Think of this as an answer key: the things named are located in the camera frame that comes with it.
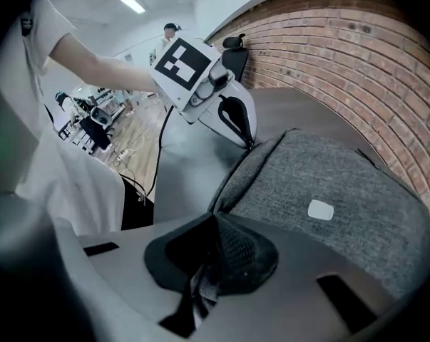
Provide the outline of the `person's black trousers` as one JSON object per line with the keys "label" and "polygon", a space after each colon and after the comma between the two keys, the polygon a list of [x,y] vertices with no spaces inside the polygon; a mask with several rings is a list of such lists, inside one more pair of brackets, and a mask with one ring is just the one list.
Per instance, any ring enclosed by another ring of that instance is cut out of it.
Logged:
{"label": "person's black trousers", "polygon": [[153,225],[154,203],[138,191],[126,177],[121,178],[125,191],[121,230]]}

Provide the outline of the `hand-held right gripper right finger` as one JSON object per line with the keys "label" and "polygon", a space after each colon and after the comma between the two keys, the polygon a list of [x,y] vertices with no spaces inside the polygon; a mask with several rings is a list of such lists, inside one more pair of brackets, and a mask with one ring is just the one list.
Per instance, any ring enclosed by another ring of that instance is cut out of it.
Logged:
{"label": "hand-held right gripper right finger", "polygon": [[222,296],[200,326],[200,342],[342,342],[353,334],[318,279],[337,275],[379,318],[395,299],[380,281],[301,232],[226,216],[278,250],[273,275],[251,294]]}

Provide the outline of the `ceiling light panel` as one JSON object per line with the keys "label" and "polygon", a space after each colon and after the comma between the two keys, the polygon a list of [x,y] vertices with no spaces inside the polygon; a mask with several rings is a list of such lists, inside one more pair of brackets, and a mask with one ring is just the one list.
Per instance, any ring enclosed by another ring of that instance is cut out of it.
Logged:
{"label": "ceiling light panel", "polygon": [[121,2],[137,14],[143,14],[146,12],[145,8],[142,7],[136,0],[121,0]]}

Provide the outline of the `white flower print t-shirt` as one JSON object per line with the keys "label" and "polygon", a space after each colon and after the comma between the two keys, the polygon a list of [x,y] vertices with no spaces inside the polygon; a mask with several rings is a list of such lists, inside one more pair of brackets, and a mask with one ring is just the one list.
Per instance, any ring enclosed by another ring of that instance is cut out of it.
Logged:
{"label": "white flower print t-shirt", "polygon": [[0,192],[69,221],[78,235],[116,232],[125,197],[120,175],[62,140],[42,101],[46,62],[71,32],[49,0],[31,0],[0,45]]}

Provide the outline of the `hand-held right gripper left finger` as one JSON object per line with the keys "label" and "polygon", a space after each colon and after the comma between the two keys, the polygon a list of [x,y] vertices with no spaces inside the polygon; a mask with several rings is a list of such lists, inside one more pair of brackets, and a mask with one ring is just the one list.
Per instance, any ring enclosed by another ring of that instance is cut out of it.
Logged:
{"label": "hand-held right gripper left finger", "polygon": [[69,221],[56,220],[60,253],[88,311],[96,342],[200,342],[159,325],[177,309],[181,295],[160,288],[143,260],[152,240],[189,221],[183,217],[127,231],[77,236]]}

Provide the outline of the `person's left forearm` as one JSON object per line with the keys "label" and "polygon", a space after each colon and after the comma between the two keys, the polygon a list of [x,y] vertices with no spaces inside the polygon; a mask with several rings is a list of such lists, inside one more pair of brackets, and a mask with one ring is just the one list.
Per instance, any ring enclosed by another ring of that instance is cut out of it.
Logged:
{"label": "person's left forearm", "polygon": [[151,74],[116,58],[98,56],[68,33],[55,45],[50,57],[92,86],[114,90],[158,92]]}

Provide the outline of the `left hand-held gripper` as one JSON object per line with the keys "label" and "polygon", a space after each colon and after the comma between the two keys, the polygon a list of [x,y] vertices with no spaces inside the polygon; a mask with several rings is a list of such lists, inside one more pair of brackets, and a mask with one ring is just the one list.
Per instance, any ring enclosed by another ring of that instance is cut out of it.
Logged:
{"label": "left hand-held gripper", "polygon": [[[239,147],[255,144],[254,100],[240,83],[230,85],[235,75],[224,67],[216,48],[199,38],[176,38],[151,65],[150,74],[158,93],[188,123],[200,118],[202,124]],[[221,101],[213,103],[220,93]]]}

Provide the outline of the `dark grey fabric backpack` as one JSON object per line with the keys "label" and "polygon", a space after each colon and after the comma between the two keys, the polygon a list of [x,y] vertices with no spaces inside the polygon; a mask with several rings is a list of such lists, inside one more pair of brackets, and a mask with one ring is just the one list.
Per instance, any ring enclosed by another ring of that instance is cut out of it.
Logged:
{"label": "dark grey fabric backpack", "polygon": [[395,298],[430,274],[430,216],[418,194],[362,151],[301,130],[244,154],[208,209],[307,234]]}

